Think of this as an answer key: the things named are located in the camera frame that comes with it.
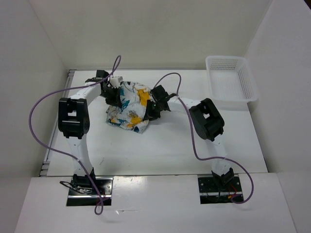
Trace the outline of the printed white teal yellow shorts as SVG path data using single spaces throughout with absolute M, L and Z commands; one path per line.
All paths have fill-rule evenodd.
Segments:
M 137 82 L 123 81 L 122 108 L 109 106 L 106 111 L 106 123 L 124 130 L 143 133 L 149 121 L 143 121 L 150 88 Z

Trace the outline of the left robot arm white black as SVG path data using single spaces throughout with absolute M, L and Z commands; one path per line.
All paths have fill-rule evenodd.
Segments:
M 74 173 L 68 188 L 80 194 L 96 192 L 97 182 L 90 162 L 86 134 L 90 129 L 88 106 L 97 97 L 120 107 L 121 76 L 98 70 L 94 78 L 87 79 L 76 94 L 61 98 L 58 103 L 58 129 L 66 138 L 73 156 Z

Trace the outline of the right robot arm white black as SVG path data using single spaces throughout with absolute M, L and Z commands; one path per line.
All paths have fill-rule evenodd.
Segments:
M 209 158 L 212 160 L 213 185 L 222 192 L 230 186 L 234 177 L 231 165 L 226 160 L 226 150 L 223 144 L 224 119 L 211 99 L 192 100 L 179 97 L 176 93 L 168 94 L 163 86 L 159 85 L 151 90 L 152 99 L 147 101 L 145 119 L 160 118 L 160 112 L 173 111 L 187 114 L 190 120 L 191 140 L 197 134 L 206 142 Z

